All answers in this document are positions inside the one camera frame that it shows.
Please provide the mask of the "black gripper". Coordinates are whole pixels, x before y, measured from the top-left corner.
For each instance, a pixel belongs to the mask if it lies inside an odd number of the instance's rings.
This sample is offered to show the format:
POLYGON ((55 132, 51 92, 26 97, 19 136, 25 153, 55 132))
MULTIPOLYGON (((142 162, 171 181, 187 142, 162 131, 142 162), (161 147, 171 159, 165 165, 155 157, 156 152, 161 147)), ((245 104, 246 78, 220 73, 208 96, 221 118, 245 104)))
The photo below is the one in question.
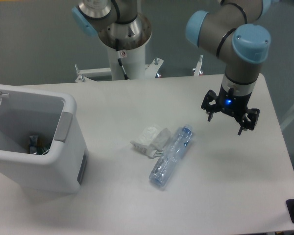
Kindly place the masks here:
POLYGON ((242 131, 254 130, 260 110, 248 108, 248 102, 255 84, 255 81, 250 84, 239 84, 230 80, 225 74, 222 79, 219 95, 213 90, 209 90, 202 102, 201 109, 205 110, 208 115, 208 121, 211 121, 214 113, 221 111, 238 122, 240 125, 239 136, 242 131))

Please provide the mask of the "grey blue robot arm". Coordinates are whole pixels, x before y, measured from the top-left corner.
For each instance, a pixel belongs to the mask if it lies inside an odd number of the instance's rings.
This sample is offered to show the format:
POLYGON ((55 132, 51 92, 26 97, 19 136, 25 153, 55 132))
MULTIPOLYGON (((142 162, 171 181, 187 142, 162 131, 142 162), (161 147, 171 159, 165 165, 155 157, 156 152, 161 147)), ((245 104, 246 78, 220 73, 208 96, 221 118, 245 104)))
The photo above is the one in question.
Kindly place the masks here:
MULTIPOLYGON (((201 108, 209 118, 218 112, 233 117, 240 131, 253 130, 260 114, 247 105, 271 44, 269 32, 255 21, 270 5, 268 0, 222 0, 214 14, 195 12, 185 29, 190 43, 226 64, 220 92, 208 91, 201 108)), ((113 80, 155 77, 145 56, 152 29, 137 1, 82 0, 72 15, 86 35, 98 36, 107 48, 113 80)))

